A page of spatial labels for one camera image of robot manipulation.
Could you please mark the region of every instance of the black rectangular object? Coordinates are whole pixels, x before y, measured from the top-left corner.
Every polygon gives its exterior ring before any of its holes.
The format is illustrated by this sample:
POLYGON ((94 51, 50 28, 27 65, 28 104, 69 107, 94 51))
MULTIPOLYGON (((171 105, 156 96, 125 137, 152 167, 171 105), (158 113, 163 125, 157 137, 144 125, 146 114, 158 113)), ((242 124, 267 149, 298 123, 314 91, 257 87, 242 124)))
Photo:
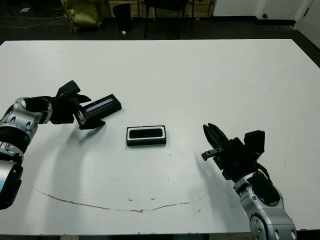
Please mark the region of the black rectangular object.
POLYGON ((122 109, 118 99, 110 94, 104 98, 94 101, 81 109, 81 113, 88 121, 100 120, 122 109))
POLYGON ((158 145, 166 144, 167 135, 164 125, 156 126, 134 126, 126 128, 126 145, 158 145))

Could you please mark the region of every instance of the trash bag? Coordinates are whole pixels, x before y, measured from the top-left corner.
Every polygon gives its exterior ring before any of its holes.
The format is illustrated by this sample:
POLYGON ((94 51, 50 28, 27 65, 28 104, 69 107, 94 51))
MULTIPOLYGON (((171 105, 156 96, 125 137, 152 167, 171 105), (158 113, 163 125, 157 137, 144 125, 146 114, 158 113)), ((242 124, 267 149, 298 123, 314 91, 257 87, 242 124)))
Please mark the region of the trash bag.
POLYGON ((101 4, 103 0, 61 0, 64 8, 64 17, 68 21, 72 32, 81 29, 98 28, 100 29, 103 14, 101 4))

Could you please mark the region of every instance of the white wall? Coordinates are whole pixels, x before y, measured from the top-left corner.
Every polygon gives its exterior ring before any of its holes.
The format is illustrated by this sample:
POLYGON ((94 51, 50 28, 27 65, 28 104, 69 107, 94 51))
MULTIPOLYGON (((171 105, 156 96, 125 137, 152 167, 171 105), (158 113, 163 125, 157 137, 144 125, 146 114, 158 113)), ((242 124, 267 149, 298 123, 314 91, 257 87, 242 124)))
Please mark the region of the white wall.
POLYGON ((256 16, 262 19, 267 14, 272 20, 298 21, 311 0, 216 0, 213 15, 256 16))
POLYGON ((223 16, 255 16, 260 0, 216 0, 213 15, 223 16))
POLYGON ((303 2, 304 0, 266 0, 256 16, 262 19, 262 15, 267 14, 269 20, 294 20, 303 2))
POLYGON ((302 4, 301 4, 300 8, 298 9, 298 11, 296 12, 296 15, 294 17, 294 20, 296 22, 298 22, 302 18, 302 16, 305 14, 307 8, 310 6, 311 2, 312 2, 312 0, 303 0, 302 1, 302 4))

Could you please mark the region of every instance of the chair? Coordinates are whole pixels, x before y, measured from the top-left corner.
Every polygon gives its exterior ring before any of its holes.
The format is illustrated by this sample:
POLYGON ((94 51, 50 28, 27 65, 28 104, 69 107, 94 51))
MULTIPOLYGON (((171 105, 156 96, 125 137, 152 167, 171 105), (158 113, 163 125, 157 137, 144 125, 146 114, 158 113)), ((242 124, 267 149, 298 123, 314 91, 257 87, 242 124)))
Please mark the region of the chair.
MULTIPOLYGON (((184 18, 186 4, 188 0, 144 0, 146 8, 146 20, 144 27, 144 38, 147 37, 147 28, 148 28, 148 16, 149 9, 154 8, 155 18, 157 18, 157 9, 164 9, 169 11, 177 11, 177 18, 179 18, 180 11, 182 11, 181 20, 184 18)), ((177 39, 180 37, 181 31, 181 21, 179 24, 177 39)))

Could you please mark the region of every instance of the small black case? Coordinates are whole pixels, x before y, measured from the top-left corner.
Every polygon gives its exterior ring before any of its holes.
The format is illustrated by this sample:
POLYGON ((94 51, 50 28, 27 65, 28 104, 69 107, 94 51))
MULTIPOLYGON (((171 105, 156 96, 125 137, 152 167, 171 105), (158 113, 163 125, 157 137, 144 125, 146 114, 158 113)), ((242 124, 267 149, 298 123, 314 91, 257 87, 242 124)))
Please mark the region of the small black case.
POLYGON ((126 128, 126 145, 158 145, 167 143, 166 127, 155 126, 134 126, 126 128))

